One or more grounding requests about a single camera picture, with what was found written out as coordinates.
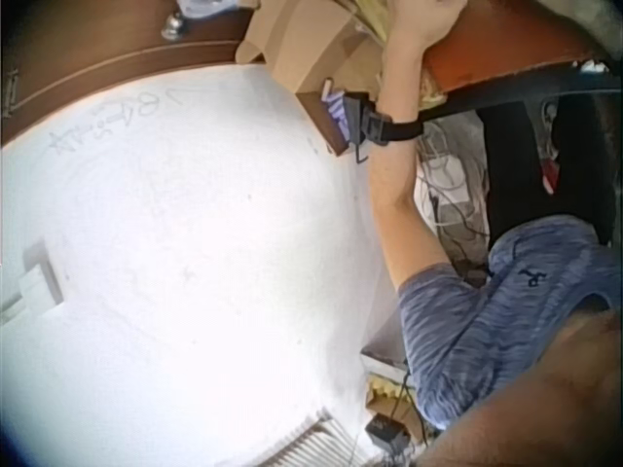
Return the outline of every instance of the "cardboard box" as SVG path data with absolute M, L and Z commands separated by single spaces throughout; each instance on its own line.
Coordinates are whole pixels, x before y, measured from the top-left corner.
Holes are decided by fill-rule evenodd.
M 348 143 L 320 101 L 324 81 L 336 89 L 369 92 L 376 99 L 383 47 L 357 26 L 355 15 L 333 0 L 265 0 L 256 10 L 236 62 L 261 55 L 273 78 L 295 93 L 329 149 Z

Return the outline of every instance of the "white wall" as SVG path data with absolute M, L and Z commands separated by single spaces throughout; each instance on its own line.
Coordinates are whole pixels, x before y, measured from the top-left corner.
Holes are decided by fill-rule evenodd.
M 393 307 L 365 167 L 261 67 L 91 96 L 3 164 L 3 306 L 45 258 L 65 299 L 2 328 L 32 459 L 240 465 L 321 407 L 360 433 L 358 352 Z

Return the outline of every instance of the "person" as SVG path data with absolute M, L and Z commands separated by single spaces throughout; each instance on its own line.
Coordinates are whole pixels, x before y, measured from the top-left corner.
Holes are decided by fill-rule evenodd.
M 379 113 L 395 123 L 418 118 L 423 55 L 466 4 L 390 2 Z M 560 100 L 553 196 L 525 106 L 479 112 L 491 230 L 491 277 L 481 289 L 461 280 L 415 206 L 417 142 L 371 151 L 371 208 L 417 406 L 446 430 L 421 465 L 603 465 L 599 459 L 620 453 L 620 311 L 611 310 L 621 307 L 621 265 L 604 246 L 614 168 L 592 102 Z

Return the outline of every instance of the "black cable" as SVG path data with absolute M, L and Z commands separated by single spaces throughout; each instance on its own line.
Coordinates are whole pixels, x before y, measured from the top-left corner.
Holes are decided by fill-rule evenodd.
M 402 393 L 404 392 L 405 388 L 407 387 L 407 378 L 409 377 L 409 372 L 407 372 L 405 374 L 405 378 L 402 381 L 402 386 L 400 386 L 400 393 L 398 394 L 398 399 L 396 399 L 396 403 L 393 405 L 393 409 L 391 411 L 391 415 L 389 416 L 389 418 L 393 418 L 393 416 L 396 414 L 396 409 L 398 409 L 398 404 L 400 404 L 400 399 L 402 399 Z
M 446 236 L 448 237 L 448 240 L 450 240 L 459 250 L 460 250 L 460 254 L 463 255 L 463 259 L 469 263 L 470 265 L 473 264 L 472 261 L 469 259 L 469 257 L 467 256 L 467 252 L 465 251 L 465 249 L 463 248 L 463 245 L 460 244 L 460 242 L 458 240 L 456 240 L 455 238 L 453 238 L 447 231 L 445 227 L 441 227 L 440 228 L 442 232 L 444 232 L 446 234 Z
M 486 233 L 482 233 L 482 232 L 476 231 L 475 229 L 473 229 L 471 226 L 469 226 L 467 224 L 468 221 L 467 221 L 467 218 L 465 217 L 465 214 L 463 214 L 463 211 L 460 210 L 460 208 L 455 204 L 454 201 L 452 201 L 450 199 L 450 197 L 448 195 L 446 195 L 442 190 L 439 190 L 439 189 L 435 188 L 435 186 L 432 185 L 425 178 L 423 178 L 423 177 L 418 177 L 418 178 L 420 178 L 420 180 L 423 181 L 423 183 L 425 183 L 428 186 L 428 188 L 434 188 L 435 192 L 437 192 L 436 194 L 442 196 L 448 202 L 448 204 L 450 204 L 452 206 L 452 208 L 454 208 L 458 212 L 458 215 L 460 216 L 460 219 L 461 219 L 461 222 L 462 222 L 463 226 L 468 231 L 472 232 L 473 234 L 483 236 L 484 238 L 489 238 L 489 236 Z
M 424 419 L 421 416 L 421 413 L 418 410 L 418 407 L 416 406 L 416 401 L 413 400 L 413 396 L 411 395 L 411 392 L 409 390 L 407 390 L 407 396 L 409 396 L 409 400 L 411 401 L 411 404 L 413 405 L 413 410 L 416 411 L 416 414 L 418 415 L 418 418 L 420 419 L 421 436 L 423 437 L 424 444 L 428 448 L 428 437 L 426 436 L 426 425 L 424 424 Z

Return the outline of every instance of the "metal hinge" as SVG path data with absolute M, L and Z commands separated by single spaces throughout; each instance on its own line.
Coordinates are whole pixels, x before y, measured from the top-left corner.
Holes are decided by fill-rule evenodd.
M 7 75 L 7 84 L 4 89 L 4 99 L 2 100 L 2 118 L 10 119 L 18 100 L 18 80 L 19 72 L 17 69 L 11 70 Z

